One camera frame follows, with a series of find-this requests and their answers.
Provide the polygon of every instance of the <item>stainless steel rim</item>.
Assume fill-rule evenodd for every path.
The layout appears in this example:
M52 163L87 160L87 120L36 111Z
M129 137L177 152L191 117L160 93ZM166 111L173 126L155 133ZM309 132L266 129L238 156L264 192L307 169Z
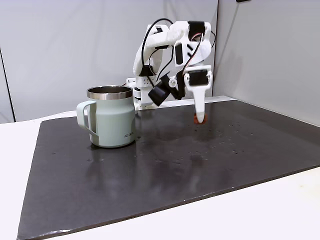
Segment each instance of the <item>stainless steel rim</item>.
M132 97L133 91L129 86L96 86L86 91L86 95L90 99L97 100L117 100Z

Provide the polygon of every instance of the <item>black cable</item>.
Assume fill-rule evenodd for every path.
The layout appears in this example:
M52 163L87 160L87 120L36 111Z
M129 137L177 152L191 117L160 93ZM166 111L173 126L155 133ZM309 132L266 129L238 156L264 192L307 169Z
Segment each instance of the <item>black cable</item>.
M6 74L6 70L5 70L4 59L3 59L3 57L2 57L1 48L0 48L0 58L1 58L2 67L3 67L3 73L4 73L5 83L6 83L6 89L7 89L7 91L8 91L8 96L9 96L9 101L10 101L10 106L11 106L13 121L16 122L16 116L15 116L14 106L13 106L12 100L11 100L11 94L10 94L10 90L9 90L9 84L8 84L8 80L7 80L7 74Z
M161 71L158 74L158 77L156 78L156 81L158 82L158 79L160 77L160 74L163 72L163 70L165 70L166 67L168 67L168 65L172 62L172 60L174 59L174 46L172 46L172 52L171 52L171 59L170 61L161 69Z
M211 46L211 48L213 48L214 47L214 45L215 45L215 43L216 43L216 34L213 32L213 31L211 31L211 33L213 34L213 36L214 36L214 41L213 41L213 44L212 44L212 46Z
M150 66L150 59L151 59L152 55L153 55L156 51L158 51L158 50L159 50L159 48L158 48L158 49L156 49L155 51L153 51L153 53L151 53L151 55L150 55L150 57L149 57L149 61L148 61L149 69L150 69L150 71L153 73L153 75L156 75L156 74L155 74L155 72L151 69L151 66Z
M143 40L143 43L142 43L142 48L141 48L141 62L142 62L142 67L144 67L145 65L145 58L144 58L144 52L145 52L145 45L146 45L146 41L147 41L147 37L151 31L151 29L153 28L154 25L156 25L158 22L160 21L168 21L169 23L171 24L174 24L170 19L168 18L160 18L158 20L156 20L154 23L151 24L151 26L149 27L148 31L146 32L145 36L144 36L144 40ZM150 82L150 84L154 87L154 83L151 81L150 77L148 77L148 80Z
M202 38L203 38L203 35L201 34L201 38L200 38L200 41L198 43L198 45L196 46L195 50L194 50L194 53L191 55L191 57L189 58L189 60L186 62L186 64L184 65L183 69L182 69L182 76L185 75L185 70L186 68L188 67L188 65L190 64L191 60L194 58L194 56L196 55L196 53L198 52L199 50L199 47L200 47L200 44L202 42Z

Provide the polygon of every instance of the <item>small red object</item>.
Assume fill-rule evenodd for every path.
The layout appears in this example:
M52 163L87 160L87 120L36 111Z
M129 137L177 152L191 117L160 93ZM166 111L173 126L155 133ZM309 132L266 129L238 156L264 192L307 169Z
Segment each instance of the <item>small red object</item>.
M194 124L205 124L206 121L207 121L207 119L208 119L208 115L207 115L206 113L204 114L204 119L203 119L203 122L202 122L202 123L199 123L199 122L198 122L198 118L197 118L197 115L196 115L196 114L194 114L194 116L193 116L193 122L194 122Z

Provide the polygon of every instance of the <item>white table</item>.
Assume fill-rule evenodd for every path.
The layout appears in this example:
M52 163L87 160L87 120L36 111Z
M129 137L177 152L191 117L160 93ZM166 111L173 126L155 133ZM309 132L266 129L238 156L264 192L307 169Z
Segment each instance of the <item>white table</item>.
M209 97L207 102L232 98ZM163 107L191 105L165 102ZM35 120L0 124L0 239L17 238L20 214L40 123L76 116L64 112ZM95 239L320 239L320 168L196 201L130 220L59 236Z

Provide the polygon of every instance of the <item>light green mug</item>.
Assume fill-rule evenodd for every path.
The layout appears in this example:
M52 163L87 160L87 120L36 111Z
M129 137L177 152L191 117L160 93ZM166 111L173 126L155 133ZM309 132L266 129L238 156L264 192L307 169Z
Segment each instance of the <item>light green mug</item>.
M128 86L98 86L86 92L92 99L76 107L78 125L89 131L91 142L103 148L128 145L136 137L133 90ZM88 125L85 108L88 107Z

